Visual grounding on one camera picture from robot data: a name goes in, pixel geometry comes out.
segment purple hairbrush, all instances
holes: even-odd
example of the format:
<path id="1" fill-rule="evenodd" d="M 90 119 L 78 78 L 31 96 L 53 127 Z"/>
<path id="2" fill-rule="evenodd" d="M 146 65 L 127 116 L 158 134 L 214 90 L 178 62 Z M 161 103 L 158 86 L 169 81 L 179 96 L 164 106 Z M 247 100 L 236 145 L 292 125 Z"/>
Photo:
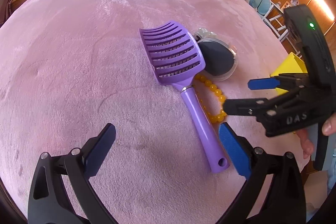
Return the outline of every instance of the purple hairbrush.
<path id="1" fill-rule="evenodd" d="M 211 171 L 219 173 L 229 167 L 215 130 L 207 119 L 191 83 L 194 76 L 205 67 L 203 55 L 186 28 L 169 21 L 154 29 L 140 29 L 147 57 L 156 80 L 161 85 L 172 85 L 187 105 Z"/>

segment hairbrush handle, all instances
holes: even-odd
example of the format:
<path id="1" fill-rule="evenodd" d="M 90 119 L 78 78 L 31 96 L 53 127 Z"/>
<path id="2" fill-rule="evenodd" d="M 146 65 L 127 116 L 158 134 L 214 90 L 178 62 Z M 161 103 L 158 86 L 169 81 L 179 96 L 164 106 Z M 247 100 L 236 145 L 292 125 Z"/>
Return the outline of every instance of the hairbrush handle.
<path id="1" fill-rule="evenodd" d="M 193 87 L 181 92 L 181 96 L 187 105 L 196 126 L 198 136 L 202 142 L 205 154 L 212 173 L 219 173 L 227 169 L 230 164 L 224 156 L 224 151 L 219 144 L 215 130 L 206 117 Z"/>

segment yellow object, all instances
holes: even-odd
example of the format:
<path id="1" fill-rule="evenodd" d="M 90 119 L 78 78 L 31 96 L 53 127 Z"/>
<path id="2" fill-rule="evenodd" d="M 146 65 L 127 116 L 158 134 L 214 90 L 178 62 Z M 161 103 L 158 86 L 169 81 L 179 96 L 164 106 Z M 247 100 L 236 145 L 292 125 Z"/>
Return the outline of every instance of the yellow object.
<path id="1" fill-rule="evenodd" d="M 224 103 L 225 100 L 226 100 L 225 95 L 220 95 L 220 96 L 218 97 L 218 100 L 219 100 L 221 103 Z"/>
<path id="2" fill-rule="evenodd" d="M 216 123 L 217 122 L 217 117 L 216 116 L 210 116 L 210 122 L 211 123 Z"/>
<path id="3" fill-rule="evenodd" d="M 211 91 L 215 91 L 217 89 L 217 86 L 215 84 L 212 84 L 209 88 Z"/>
<path id="4" fill-rule="evenodd" d="M 224 120 L 224 116 L 222 114 L 219 114 L 216 116 L 217 122 L 222 122 Z"/>
<path id="5" fill-rule="evenodd" d="M 281 73 L 308 73 L 305 63 L 294 53 L 290 53 L 282 64 L 270 75 L 277 76 Z M 287 92 L 286 90 L 276 88 L 279 95 Z"/>
<path id="6" fill-rule="evenodd" d="M 212 85 L 212 82 L 210 80 L 206 80 L 204 84 L 205 86 L 210 87 Z"/>
<path id="7" fill-rule="evenodd" d="M 200 78 L 199 78 L 199 80 L 200 80 L 202 83 L 204 83 L 207 79 L 206 79 L 206 77 L 205 77 L 204 75 L 201 75 Z"/>
<path id="8" fill-rule="evenodd" d="M 220 89 L 216 89 L 216 90 L 215 90 L 215 95 L 216 95 L 217 97 L 219 97 L 220 95 L 222 95 L 222 91 L 221 91 Z"/>

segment metal bolt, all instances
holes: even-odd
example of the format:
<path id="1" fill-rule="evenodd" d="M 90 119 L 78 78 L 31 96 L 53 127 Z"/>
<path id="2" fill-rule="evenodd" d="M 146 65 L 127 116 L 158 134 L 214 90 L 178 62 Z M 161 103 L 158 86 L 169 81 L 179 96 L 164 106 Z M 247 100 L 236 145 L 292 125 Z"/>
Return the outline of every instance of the metal bolt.
<path id="1" fill-rule="evenodd" d="M 292 159 L 292 158 L 294 158 L 294 155 L 293 155 L 292 152 L 287 152 L 286 157 L 289 158 L 289 159 Z"/>
<path id="2" fill-rule="evenodd" d="M 46 159 L 47 158 L 47 156 L 48 156 L 48 153 L 47 152 L 43 152 L 42 154 L 41 154 L 41 159 Z"/>
<path id="3" fill-rule="evenodd" d="M 254 149 L 254 152 L 258 155 L 261 155 L 264 152 L 264 150 L 261 147 L 256 147 Z"/>
<path id="4" fill-rule="evenodd" d="M 79 148 L 74 148 L 73 150 L 71 150 L 71 154 L 76 156 L 81 152 L 81 150 Z"/>
<path id="5" fill-rule="evenodd" d="M 274 116 L 274 115 L 277 114 L 277 112 L 276 112 L 275 110 L 272 110 L 272 109 L 268 110 L 266 113 L 267 113 L 267 115 L 269 115 L 269 116 Z"/>

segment fuzzy fabric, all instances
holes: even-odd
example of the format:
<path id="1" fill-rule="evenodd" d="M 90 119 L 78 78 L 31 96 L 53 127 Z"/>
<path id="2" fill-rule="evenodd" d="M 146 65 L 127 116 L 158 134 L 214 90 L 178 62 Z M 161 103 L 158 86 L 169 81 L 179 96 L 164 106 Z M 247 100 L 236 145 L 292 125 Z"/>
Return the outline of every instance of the fuzzy fabric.
<path id="1" fill-rule="evenodd" d="M 107 122 L 117 138 L 90 182 L 120 224 L 215 223 L 228 208 L 244 178 L 233 166 L 210 172 L 179 92 L 157 84 L 142 46 L 139 28 L 169 20 L 191 33 L 206 27 L 237 48 L 236 71 L 216 83 L 228 98 L 276 95 L 247 88 L 287 54 L 244 0 L 28 0 L 1 27 L 0 177 L 25 215 L 40 154 L 81 147 Z M 211 91 L 196 89 L 220 110 Z M 267 138 L 253 117 L 226 120 L 252 146 L 292 151 L 300 169 L 307 163 L 294 134 Z"/>

